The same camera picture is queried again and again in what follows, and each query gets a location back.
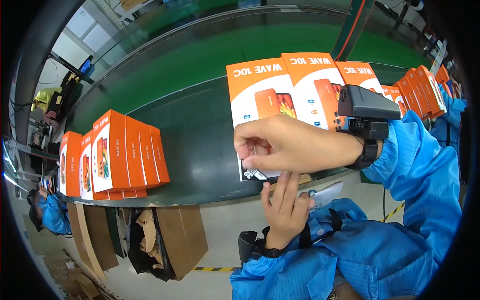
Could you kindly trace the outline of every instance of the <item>yellow jacket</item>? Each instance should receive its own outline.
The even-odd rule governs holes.
[[[42,88],[38,91],[37,95],[35,96],[34,100],[38,101],[38,107],[43,110],[43,113],[47,113],[48,105],[50,100],[52,99],[53,93],[58,92],[61,93],[61,87],[48,87]]]

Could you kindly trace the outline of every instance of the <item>worker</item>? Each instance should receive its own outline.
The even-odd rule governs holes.
[[[48,87],[39,90],[35,98],[33,99],[31,111],[35,111],[37,107],[40,107],[43,110],[43,113],[46,114],[48,110],[48,105],[50,104],[50,100],[52,99],[53,93],[55,92],[61,93],[62,88]]]
[[[430,134],[437,139],[440,146],[452,146],[458,153],[460,113],[467,107],[467,102],[461,99],[462,92],[455,80],[452,80],[453,97],[448,95],[441,84],[438,87],[444,99],[447,112],[437,118],[433,128],[430,129]]]
[[[405,201],[403,225],[367,220],[348,198],[313,210],[297,198],[300,174],[349,166],[364,140],[284,115],[240,124],[234,147],[244,168],[284,170],[270,200],[261,199],[270,229],[262,255],[230,276],[233,299],[388,299],[418,295],[438,270],[461,219],[455,150],[442,148],[408,111],[389,120],[376,160],[363,168]],[[307,244],[299,234],[309,228]]]
[[[38,232],[47,228],[57,235],[72,233],[67,204],[54,194],[48,195],[42,185],[28,193],[27,202],[30,205],[30,220]]]

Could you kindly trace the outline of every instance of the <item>yellow and black tape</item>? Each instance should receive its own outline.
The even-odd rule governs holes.
[[[392,217],[394,215],[394,213],[396,213],[397,211],[400,210],[400,208],[402,208],[403,206],[405,206],[405,202],[402,203],[402,205],[400,205],[399,207],[397,207],[393,212],[389,213],[388,216],[385,218],[385,221],[388,220],[388,218]]]
[[[227,268],[220,268],[220,267],[196,267],[194,271],[219,271],[219,272],[231,272],[237,269],[241,269],[241,267],[227,267]]]

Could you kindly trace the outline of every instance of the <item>finger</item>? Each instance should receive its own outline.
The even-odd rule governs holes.
[[[247,140],[248,156],[255,155],[255,141],[253,139]]]
[[[233,146],[240,159],[248,156],[247,140],[252,137],[259,137],[266,140],[262,120],[255,120],[237,125],[233,131]]]
[[[292,215],[293,204],[295,203],[295,198],[297,197],[299,181],[300,181],[300,173],[297,173],[297,172],[291,173],[287,186],[285,188],[282,207],[280,209],[280,212],[287,216]]]
[[[262,205],[266,211],[272,206],[272,203],[270,202],[270,183],[268,181],[264,182],[264,188],[262,188],[260,195],[262,197]]]
[[[257,139],[255,141],[255,151],[258,155],[267,155],[270,144],[267,140]]]
[[[287,188],[288,179],[290,178],[290,172],[282,172],[276,181],[275,191],[272,196],[272,207],[275,212],[279,212],[282,207],[283,195]]]
[[[289,170],[287,161],[279,152],[268,155],[249,156],[243,160],[243,167],[246,169],[257,168],[260,170]]]
[[[308,195],[301,194],[295,200],[295,205],[293,206],[292,219],[296,220],[305,220],[308,216],[310,205],[310,198]]]

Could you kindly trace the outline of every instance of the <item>crumpled brown paper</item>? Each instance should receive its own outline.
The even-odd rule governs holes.
[[[140,216],[137,219],[137,223],[142,226],[144,229],[145,237],[142,239],[140,243],[140,250],[147,253],[151,257],[155,257],[158,264],[154,265],[154,269],[162,268],[163,269],[163,260],[160,251],[158,250],[158,246],[155,245],[156,239],[156,230],[155,224],[153,221],[153,212],[151,209],[145,209],[142,211]]]

